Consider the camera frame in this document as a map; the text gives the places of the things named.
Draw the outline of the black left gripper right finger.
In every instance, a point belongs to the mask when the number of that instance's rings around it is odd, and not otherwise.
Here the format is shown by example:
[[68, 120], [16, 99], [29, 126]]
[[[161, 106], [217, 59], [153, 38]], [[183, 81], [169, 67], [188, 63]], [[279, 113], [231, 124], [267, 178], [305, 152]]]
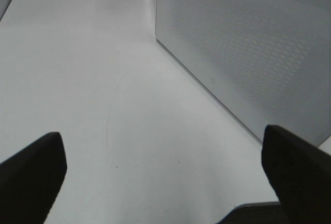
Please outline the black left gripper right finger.
[[263, 170], [291, 223], [330, 223], [330, 155], [277, 126], [264, 131]]

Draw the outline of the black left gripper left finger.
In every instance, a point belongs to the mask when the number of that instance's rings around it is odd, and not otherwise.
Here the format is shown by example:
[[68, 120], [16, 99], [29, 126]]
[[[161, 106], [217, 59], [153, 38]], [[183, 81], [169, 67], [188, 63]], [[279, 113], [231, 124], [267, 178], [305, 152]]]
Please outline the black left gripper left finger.
[[44, 223], [67, 172], [63, 140], [50, 132], [1, 163], [1, 223]]

